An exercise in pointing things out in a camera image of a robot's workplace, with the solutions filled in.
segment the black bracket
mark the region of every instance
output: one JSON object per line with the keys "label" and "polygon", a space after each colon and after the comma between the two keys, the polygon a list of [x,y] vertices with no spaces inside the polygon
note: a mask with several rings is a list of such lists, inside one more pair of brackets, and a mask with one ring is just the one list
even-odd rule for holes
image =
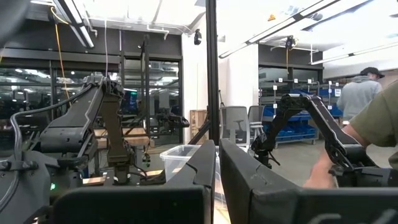
{"label": "black bracket", "polygon": [[2,161],[0,171],[36,170],[39,165],[35,161]]}

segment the plastic container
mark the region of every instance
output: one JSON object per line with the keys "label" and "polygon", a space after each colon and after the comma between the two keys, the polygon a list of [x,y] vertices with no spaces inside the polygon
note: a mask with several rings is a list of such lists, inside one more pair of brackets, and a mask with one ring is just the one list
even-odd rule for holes
{"label": "plastic container", "polygon": [[[188,162],[199,147],[199,145],[181,145],[160,153],[160,158],[164,161],[166,181],[169,181]],[[226,209],[218,146],[216,146],[216,155],[215,208]]]}

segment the gray office chair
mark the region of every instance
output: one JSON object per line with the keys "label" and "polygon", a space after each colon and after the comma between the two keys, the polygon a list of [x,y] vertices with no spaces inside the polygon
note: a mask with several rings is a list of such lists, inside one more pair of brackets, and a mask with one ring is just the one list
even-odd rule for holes
{"label": "gray office chair", "polygon": [[264,133],[262,126],[262,115],[264,113],[264,106],[251,106],[249,108],[249,126],[250,139],[254,141],[257,136]]}
{"label": "gray office chair", "polygon": [[220,108],[220,138],[229,139],[239,147],[249,148],[250,128],[248,110],[245,106]]}

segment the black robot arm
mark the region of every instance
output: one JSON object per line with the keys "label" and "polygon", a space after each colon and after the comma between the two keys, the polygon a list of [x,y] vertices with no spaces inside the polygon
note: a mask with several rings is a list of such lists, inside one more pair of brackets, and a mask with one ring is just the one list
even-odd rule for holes
{"label": "black robot arm", "polygon": [[325,138],[325,149],[335,164],[330,173],[337,177],[340,187],[382,187],[394,185],[397,172],[379,168],[366,154],[365,148],[354,138],[344,133],[337,125],[321,99],[317,96],[284,95],[279,109],[266,133],[260,135],[251,145],[255,158],[271,168],[271,152],[275,139],[288,120],[306,110]]}

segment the wooden crate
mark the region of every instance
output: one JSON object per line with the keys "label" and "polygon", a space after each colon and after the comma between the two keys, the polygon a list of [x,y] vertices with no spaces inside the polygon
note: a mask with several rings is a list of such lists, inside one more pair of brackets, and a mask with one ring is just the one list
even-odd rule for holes
{"label": "wooden crate", "polygon": [[[207,110],[191,110],[190,111],[190,128],[191,128],[191,138],[193,138],[198,132],[199,128],[205,122],[207,115]],[[209,132],[198,141],[197,144],[203,144],[207,139],[209,139]]]}

